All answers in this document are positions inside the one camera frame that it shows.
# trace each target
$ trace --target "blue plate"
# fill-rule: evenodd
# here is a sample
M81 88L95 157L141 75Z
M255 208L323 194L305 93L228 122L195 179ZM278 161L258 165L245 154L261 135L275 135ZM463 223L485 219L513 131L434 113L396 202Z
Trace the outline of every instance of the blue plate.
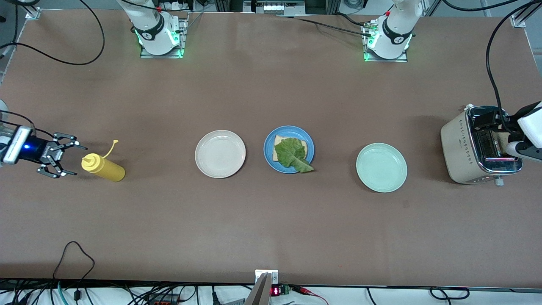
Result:
M266 157L267 163L277 171L285 174L295 174L298 171L294 167L284 167L277 161L273 161L273 150L275 149L275 136L297 138L307 142L307 157L305 158L310 164L314 158L314 143L308 133L297 126L282 126L273 130L263 143L263 155Z

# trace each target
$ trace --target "lettuce leaf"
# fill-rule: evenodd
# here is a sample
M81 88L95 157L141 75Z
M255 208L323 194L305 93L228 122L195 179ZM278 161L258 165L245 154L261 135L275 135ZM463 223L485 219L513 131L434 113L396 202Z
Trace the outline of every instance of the lettuce leaf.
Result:
M280 164L284 167L293 166L300 173L314 170L305 160L305 148L299 139L284 139L275 145L275 151Z

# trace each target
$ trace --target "mustard bottle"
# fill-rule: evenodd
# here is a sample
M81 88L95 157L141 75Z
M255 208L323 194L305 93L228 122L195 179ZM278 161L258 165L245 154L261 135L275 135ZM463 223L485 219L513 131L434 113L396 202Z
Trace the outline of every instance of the mustard bottle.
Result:
M115 143L118 143L119 140L114 140L111 149L105 156L100 156L98 154L88 154L83 160L81 160L81 167L89 173L92 173L96 176L111 180L113 182L119 182L126 175L124 168L116 163L113 163L107 160L107 156L113 151Z

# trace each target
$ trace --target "yellow bottle cap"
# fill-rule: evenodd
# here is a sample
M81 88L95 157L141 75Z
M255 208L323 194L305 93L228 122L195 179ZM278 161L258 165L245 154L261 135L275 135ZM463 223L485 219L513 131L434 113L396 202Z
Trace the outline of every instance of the yellow bottle cap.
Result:
M99 171L104 166L104 159L98 154L88 154L81 160L81 167L91 173Z

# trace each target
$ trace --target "mint green plate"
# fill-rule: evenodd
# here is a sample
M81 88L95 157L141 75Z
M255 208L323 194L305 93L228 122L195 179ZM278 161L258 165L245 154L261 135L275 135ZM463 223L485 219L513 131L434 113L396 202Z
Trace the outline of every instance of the mint green plate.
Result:
M389 193L401 187L407 179L407 162L395 147L373 143L359 152L356 171L368 188Z

